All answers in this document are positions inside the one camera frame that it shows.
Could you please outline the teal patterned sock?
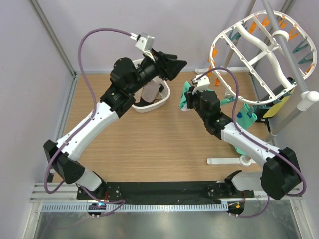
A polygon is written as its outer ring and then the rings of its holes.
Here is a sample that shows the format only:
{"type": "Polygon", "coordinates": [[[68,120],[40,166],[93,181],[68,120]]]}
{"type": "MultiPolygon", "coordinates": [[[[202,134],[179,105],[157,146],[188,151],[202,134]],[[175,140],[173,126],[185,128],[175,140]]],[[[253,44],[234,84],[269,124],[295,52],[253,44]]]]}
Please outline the teal patterned sock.
{"type": "Polygon", "coordinates": [[[184,112],[191,110],[191,98],[189,97],[189,93],[191,94],[192,90],[193,86],[191,83],[189,81],[185,81],[179,103],[179,108],[184,112]]]}
{"type": "MultiPolygon", "coordinates": [[[[221,100],[220,104],[225,105],[234,102],[234,96],[228,96],[221,100]]],[[[257,115],[254,113],[255,107],[244,103],[242,108],[236,114],[236,122],[245,130],[249,129],[257,120],[257,115]]]]}

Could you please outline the white round clip hanger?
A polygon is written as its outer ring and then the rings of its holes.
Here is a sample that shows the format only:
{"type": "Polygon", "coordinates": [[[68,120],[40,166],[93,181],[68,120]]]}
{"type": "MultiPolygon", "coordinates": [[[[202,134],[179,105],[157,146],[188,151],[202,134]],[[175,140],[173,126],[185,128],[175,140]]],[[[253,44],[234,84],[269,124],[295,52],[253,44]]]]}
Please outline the white round clip hanger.
{"type": "Polygon", "coordinates": [[[238,97],[240,101],[251,105],[266,105],[272,103],[285,96],[296,86],[296,83],[290,82],[288,77],[285,76],[280,61],[276,56],[277,52],[281,53],[283,57],[286,56],[277,41],[278,36],[284,37],[286,43],[295,45],[291,54],[293,56],[301,56],[301,59],[298,60],[297,69],[300,71],[302,80],[307,79],[317,66],[317,49],[309,35],[290,16],[279,11],[274,11],[273,14],[279,19],[278,30],[271,32],[269,27],[271,21],[266,11],[258,11],[222,31],[213,40],[210,49],[209,62],[211,67],[215,68],[218,54],[217,43],[225,41],[228,47],[233,50],[234,54],[239,57],[240,62],[244,65],[244,69],[247,70],[257,80],[261,88],[265,90],[266,99],[264,100],[246,99],[239,95],[235,89],[226,82],[223,77],[226,73],[224,70],[215,72],[216,77],[224,85],[228,94],[238,97]],[[252,59],[245,57],[244,53],[235,45],[235,40],[237,39],[246,40],[251,46],[255,46],[258,49],[257,55],[252,59]],[[265,80],[262,79],[254,68],[256,63],[263,58],[269,60],[271,71],[274,73],[275,79],[279,82],[280,86],[283,87],[278,93],[274,92],[274,90],[267,85],[265,80]]]}

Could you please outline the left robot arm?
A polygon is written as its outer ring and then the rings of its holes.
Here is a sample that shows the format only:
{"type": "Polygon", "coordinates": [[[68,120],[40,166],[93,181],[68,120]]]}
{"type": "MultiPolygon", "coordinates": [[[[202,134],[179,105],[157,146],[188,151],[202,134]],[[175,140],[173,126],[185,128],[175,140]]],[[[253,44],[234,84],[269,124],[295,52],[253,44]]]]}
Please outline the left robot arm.
{"type": "Polygon", "coordinates": [[[173,80],[187,65],[177,55],[151,50],[135,64],[127,57],[118,59],[110,73],[111,84],[91,113],[58,141],[48,140],[43,149],[50,166],[67,184],[77,184],[94,199],[106,192],[106,182],[78,162],[86,147],[110,124],[118,120],[136,101],[135,93],[155,77],[173,80]]]}

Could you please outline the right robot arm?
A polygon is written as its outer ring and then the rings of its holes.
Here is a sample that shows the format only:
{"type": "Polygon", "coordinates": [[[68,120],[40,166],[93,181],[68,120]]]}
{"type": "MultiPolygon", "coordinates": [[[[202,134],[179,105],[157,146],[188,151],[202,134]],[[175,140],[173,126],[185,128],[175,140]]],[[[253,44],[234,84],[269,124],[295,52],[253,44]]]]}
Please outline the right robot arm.
{"type": "Polygon", "coordinates": [[[260,173],[239,171],[224,185],[229,197],[237,197],[244,190],[264,191],[279,200],[291,196],[291,191],[305,179],[301,174],[295,152],[279,149],[250,134],[221,111],[220,100],[214,91],[194,92],[194,86],[184,90],[188,109],[195,109],[206,131],[243,151],[262,169],[260,173]]]}

